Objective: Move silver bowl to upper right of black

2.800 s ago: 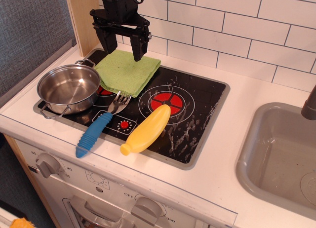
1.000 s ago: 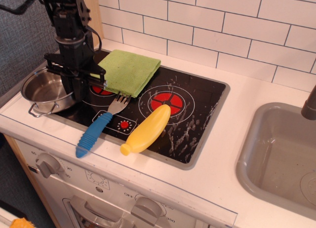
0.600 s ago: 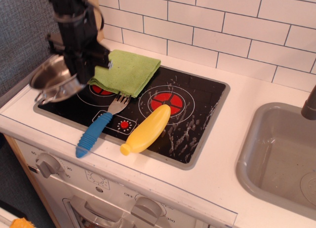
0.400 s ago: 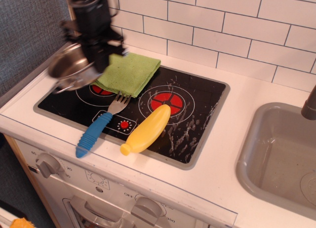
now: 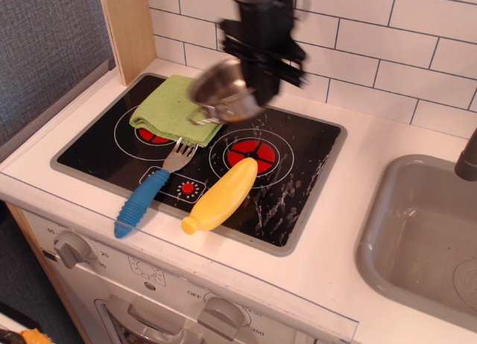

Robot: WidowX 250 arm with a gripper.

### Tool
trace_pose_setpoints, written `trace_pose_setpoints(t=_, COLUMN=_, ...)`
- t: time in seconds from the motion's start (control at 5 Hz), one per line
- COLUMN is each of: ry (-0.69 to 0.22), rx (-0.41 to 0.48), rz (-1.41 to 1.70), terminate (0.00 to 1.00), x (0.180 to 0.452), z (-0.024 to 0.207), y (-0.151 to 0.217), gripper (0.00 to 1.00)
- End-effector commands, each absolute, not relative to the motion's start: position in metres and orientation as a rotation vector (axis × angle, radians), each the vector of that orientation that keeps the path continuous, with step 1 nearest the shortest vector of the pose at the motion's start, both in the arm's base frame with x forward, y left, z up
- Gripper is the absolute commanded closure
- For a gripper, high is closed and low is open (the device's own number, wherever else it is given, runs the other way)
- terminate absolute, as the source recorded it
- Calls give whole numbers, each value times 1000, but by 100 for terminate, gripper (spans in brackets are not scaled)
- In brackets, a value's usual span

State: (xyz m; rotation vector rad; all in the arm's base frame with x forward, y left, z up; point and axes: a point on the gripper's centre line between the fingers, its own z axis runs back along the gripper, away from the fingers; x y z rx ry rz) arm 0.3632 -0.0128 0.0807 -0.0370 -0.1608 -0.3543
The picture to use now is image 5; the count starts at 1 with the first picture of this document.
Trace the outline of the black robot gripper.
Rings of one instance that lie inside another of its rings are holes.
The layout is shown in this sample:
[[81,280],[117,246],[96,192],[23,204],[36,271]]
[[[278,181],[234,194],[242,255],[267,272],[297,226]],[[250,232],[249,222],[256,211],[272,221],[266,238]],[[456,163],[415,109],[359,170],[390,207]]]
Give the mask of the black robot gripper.
[[239,19],[220,22],[224,50],[241,60],[248,88],[259,106],[278,93],[280,81],[305,82],[305,51],[291,38],[294,0],[234,0]]

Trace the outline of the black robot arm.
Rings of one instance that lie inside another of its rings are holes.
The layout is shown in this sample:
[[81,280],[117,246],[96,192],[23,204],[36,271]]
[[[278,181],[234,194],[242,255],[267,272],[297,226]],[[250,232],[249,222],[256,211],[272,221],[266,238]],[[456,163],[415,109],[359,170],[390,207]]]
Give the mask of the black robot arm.
[[281,81],[302,86],[305,51],[292,39],[294,0],[235,0],[239,20],[224,19],[224,51],[240,59],[244,81],[260,106]]

